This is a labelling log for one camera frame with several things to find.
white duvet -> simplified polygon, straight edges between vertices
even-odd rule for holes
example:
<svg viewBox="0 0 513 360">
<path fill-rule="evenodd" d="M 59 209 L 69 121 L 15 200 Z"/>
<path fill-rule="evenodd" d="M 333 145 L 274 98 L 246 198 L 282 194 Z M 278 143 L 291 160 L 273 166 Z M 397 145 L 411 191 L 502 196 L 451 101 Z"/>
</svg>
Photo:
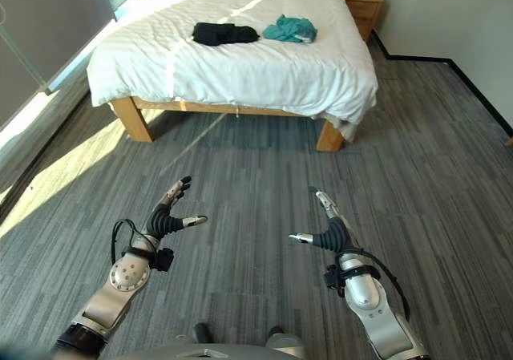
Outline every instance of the white duvet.
<svg viewBox="0 0 513 360">
<path fill-rule="evenodd" d="M 262 31 L 277 18 L 308 18 L 314 43 L 264 39 L 208 47 L 197 22 Z M 357 124 L 375 104 L 369 51 L 344 0 L 142 0 L 95 49 L 87 74 L 98 106 L 129 95 L 279 109 Z"/>
</svg>

nightstand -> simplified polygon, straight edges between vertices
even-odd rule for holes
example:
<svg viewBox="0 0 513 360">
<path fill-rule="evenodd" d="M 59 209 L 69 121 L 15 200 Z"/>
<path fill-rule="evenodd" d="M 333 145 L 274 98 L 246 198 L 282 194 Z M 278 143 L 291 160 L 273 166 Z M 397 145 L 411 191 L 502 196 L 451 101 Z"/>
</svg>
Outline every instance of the nightstand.
<svg viewBox="0 0 513 360">
<path fill-rule="evenodd" d="M 360 35 L 367 42 L 376 24 L 383 0 L 345 0 Z"/>
</svg>

drawer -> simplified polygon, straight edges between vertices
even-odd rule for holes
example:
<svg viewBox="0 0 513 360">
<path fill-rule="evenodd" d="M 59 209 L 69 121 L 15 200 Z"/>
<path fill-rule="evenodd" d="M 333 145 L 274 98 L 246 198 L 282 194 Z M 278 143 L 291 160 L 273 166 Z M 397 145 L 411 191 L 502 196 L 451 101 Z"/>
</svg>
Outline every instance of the drawer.
<svg viewBox="0 0 513 360">
<path fill-rule="evenodd" d="M 376 13 L 378 3 L 374 2 L 360 2 L 360 1 L 346 1 L 351 15 L 355 18 L 366 18 L 371 19 Z"/>
</svg>

teal clothing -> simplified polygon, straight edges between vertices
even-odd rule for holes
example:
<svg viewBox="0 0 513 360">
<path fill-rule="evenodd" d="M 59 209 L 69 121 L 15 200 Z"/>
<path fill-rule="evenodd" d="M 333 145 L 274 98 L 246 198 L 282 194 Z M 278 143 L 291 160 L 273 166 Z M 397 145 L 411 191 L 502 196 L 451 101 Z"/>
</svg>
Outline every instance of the teal clothing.
<svg viewBox="0 0 513 360">
<path fill-rule="evenodd" d="M 280 16 L 276 25 L 270 25 L 264 30 L 264 38 L 276 39 L 284 42 L 315 41 L 317 29 L 306 18 L 287 18 Z"/>
</svg>

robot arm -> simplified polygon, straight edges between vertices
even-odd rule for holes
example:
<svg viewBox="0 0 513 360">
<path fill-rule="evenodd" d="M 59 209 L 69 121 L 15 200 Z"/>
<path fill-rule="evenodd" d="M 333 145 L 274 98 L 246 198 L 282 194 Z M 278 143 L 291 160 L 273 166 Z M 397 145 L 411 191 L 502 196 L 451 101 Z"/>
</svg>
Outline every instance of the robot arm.
<svg viewBox="0 0 513 360">
<path fill-rule="evenodd" d="M 378 271 L 364 264 L 363 251 L 356 249 L 347 220 L 325 192 L 317 192 L 329 218 L 329 229 L 322 234 L 298 233 L 291 238 L 302 243 L 332 250 L 336 265 L 325 275 L 328 287 L 343 287 L 348 306 L 364 326 L 374 352 L 382 360 L 428 359 L 429 354 L 416 337 L 407 320 L 394 313 L 379 282 Z"/>
<path fill-rule="evenodd" d="M 169 214 L 171 207 L 190 187 L 190 181 L 190 176 L 183 178 L 162 197 L 148 218 L 144 230 L 138 234 L 127 252 L 113 262 L 103 288 L 92 296 L 58 339 L 55 357 L 65 354 L 69 358 L 72 353 L 75 357 L 97 358 L 108 338 L 127 314 L 131 299 L 146 285 L 151 269 L 169 269 L 173 253 L 166 248 L 158 250 L 160 240 L 166 234 L 207 221 L 206 216 L 178 219 Z M 116 224 L 115 234 L 121 224 Z"/>
</svg>

